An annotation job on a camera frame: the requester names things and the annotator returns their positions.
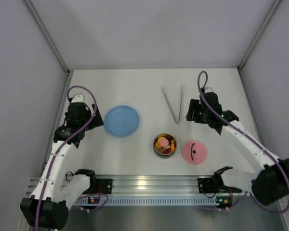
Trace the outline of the pink round lid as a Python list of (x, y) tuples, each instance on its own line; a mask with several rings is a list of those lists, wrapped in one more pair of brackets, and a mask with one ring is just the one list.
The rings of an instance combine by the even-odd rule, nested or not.
[(182, 147), (182, 157), (191, 165), (202, 164), (207, 157), (207, 148), (199, 141), (186, 142)]

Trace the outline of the blue plastic plate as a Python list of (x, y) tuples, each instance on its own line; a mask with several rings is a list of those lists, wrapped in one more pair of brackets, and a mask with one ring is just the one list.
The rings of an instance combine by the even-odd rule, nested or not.
[(110, 109), (104, 118), (106, 131), (119, 138), (132, 135), (139, 127), (140, 117), (137, 111), (126, 105), (116, 106)]

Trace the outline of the pink round food piece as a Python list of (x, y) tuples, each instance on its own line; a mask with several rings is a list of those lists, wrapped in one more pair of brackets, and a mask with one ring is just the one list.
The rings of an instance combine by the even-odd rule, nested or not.
[(162, 139), (162, 140), (159, 141), (159, 144), (162, 147), (167, 147), (169, 145), (169, 141), (167, 139)]

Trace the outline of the red-brown shrimp food piece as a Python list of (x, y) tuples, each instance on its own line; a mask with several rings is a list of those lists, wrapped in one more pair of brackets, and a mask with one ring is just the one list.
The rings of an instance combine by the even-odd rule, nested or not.
[(168, 155), (168, 154), (171, 154), (171, 153), (172, 153), (171, 148), (165, 149), (165, 150), (162, 152), (162, 154), (164, 154), (164, 155)]

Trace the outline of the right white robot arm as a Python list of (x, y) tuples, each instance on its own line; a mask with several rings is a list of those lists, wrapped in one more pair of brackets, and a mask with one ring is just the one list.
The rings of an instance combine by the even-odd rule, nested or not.
[(191, 99), (187, 121), (207, 124), (228, 140), (248, 161), (254, 175), (246, 180), (247, 190), (261, 205), (289, 197), (289, 159), (280, 159), (259, 143), (231, 110), (222, 110), (214, 92), (201, 93)]

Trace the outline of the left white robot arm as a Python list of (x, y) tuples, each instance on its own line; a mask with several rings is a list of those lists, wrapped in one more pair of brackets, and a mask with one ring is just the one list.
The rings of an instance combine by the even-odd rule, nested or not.
[(20, 209), (28, 224), (40, 228), (61, 230), (67, 223), (72, 205), (82, 194), (97, 191), (93, 170), (79, 169), (65, 187), (62, 186), (69, 161), (79, 148), (85, 132), (102, 126), (98, 107), (89, 109), (84, 102), (70, 103), (65, 119), (54, 133), (52, 151), (44, 172), (28, 198), (23, 198)]

